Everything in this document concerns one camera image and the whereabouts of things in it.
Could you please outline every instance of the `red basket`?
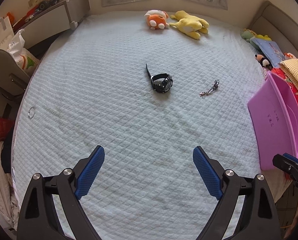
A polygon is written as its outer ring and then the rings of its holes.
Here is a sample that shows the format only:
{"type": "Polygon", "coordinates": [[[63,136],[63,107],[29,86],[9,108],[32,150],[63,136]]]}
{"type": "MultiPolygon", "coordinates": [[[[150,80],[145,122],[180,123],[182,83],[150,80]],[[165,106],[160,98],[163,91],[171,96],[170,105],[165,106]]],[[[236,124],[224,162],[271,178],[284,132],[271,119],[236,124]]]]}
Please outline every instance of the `red basket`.
{"type": "Polygon", "coordinates": [[[0,141],[4,141],[15,121],[0,117],[0,141]]]}

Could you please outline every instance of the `blue gripper pad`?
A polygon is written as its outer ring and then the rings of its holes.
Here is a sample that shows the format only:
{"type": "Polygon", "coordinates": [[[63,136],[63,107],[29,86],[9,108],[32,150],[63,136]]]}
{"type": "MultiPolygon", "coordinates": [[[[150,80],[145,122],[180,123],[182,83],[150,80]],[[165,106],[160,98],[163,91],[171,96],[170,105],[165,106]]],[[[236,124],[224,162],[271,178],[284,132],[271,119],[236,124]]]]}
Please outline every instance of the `blue gripper pad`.
{"type": "Polygon", "coordinates": [[[97,152],[93,155],[91,160],[88,162],[84,170],[81,172],[78,180],[76,192],[74,193],[77,200],[80,200],[82,196],[88,194],[92,183],[95,180],[102,164],[104,162],[104,149],[99,147],[97,152]]]}
{"type": "Polygon", "coordinates": [[[214,171],[208,160],[204,157],[198,147],[193,150],[193,163],[205,183],[209,194],[216,197],[217,200],[222,198],[221,181],[214,171]]]}
{"type": "Polygon", "coordinates": [[[289,160],[291,160],[291,161],[293,161],[293,162],[296,162],[296,163],[298,164],[298,159],[297,159],[296,157],[291,156],[291,155],[288,154],[288,153],[284,153],[283,156],[284,156],[285,158],[287,158],[287,159],[289,159],[289,160]]]}

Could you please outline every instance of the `metal ring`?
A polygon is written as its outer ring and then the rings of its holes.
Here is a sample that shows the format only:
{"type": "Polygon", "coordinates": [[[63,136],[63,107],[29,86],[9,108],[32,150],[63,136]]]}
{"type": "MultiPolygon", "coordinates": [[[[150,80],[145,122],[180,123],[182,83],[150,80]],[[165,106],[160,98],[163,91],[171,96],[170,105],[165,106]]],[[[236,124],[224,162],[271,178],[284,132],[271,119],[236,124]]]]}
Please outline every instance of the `metal ring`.
{"type": "Polygon", "coordinates": [[[35,107],[34,106],[32,106],[30,109],[29,109],[29,112],[28,112],[28,116],[29,116],[29,119],[32,119],[33,118],[33,116],[34,116],[34,114],[35,114],[35,107]],[[32,116],[30,116],[30,112],[31,112],[31,110],[33,109],[33,115],[32,116]]]}

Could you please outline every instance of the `pink plastic tray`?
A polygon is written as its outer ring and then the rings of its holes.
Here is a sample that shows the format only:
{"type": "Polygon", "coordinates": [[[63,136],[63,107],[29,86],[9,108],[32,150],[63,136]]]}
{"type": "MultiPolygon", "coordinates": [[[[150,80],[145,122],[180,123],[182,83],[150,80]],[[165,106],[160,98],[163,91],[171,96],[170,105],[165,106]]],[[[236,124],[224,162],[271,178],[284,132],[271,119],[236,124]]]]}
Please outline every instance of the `pink plastic tray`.
{"type": "Polygon", "coordinates": [[[288,83],[274,73],[249,100],[262,170],[273,169],[276,154],[298,159],[298,104],[288,83]]]}

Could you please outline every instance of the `blue pillow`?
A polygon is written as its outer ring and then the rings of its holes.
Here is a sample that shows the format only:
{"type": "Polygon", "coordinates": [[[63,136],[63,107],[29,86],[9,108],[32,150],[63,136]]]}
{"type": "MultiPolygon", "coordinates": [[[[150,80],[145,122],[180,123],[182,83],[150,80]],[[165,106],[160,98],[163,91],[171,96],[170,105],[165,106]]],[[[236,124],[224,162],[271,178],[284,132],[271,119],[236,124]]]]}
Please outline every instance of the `blue pillow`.
{"type": "Polygon", "coordinates": [[[274,68],[279,68],[279,62],[285,60],[285,56],[276,42],[259,38],[251,38],[250,42],[254,42],[260,48],[274,68]]]}

